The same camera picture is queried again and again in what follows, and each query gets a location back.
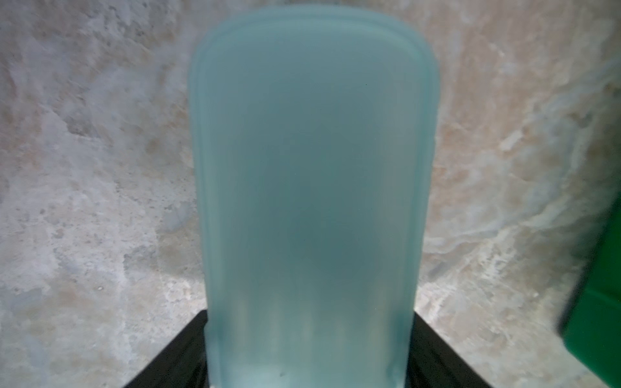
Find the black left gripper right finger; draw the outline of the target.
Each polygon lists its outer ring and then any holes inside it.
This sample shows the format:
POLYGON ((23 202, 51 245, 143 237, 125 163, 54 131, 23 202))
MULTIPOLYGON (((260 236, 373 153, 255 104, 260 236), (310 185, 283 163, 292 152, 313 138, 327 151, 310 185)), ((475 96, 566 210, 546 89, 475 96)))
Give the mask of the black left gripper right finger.
POLYGON ((415 313, 405 387, 490 388, 491 386, 418 313, 415 313))

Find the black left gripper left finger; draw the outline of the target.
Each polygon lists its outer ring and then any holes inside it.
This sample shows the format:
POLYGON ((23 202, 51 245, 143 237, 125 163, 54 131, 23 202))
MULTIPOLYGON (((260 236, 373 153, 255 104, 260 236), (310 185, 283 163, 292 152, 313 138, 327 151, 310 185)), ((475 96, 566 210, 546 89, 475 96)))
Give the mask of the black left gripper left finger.
POLYGON ((200 311, 125 388, 208 387, 207 322, 207 310, 200 311))

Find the green plastic storage box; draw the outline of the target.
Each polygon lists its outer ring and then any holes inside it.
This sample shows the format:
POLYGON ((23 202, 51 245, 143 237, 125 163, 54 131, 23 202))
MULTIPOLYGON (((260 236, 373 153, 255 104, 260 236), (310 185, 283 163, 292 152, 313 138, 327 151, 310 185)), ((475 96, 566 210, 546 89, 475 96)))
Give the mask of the green plastic storage box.
POLYGON ((609 387, 620 386, 620 202, 563 327, 564 345, 609 387))

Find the teal slim pencil case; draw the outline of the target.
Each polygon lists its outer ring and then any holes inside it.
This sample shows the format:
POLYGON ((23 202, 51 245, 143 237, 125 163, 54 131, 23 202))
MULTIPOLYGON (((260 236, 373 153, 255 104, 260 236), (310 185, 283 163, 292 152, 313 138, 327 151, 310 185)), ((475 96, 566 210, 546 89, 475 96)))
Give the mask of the teal slim pencil case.
POLYGON ((422 35, 266 7, 205 36, 188 93, 210 386, 404 386, 439 103, 422 35))

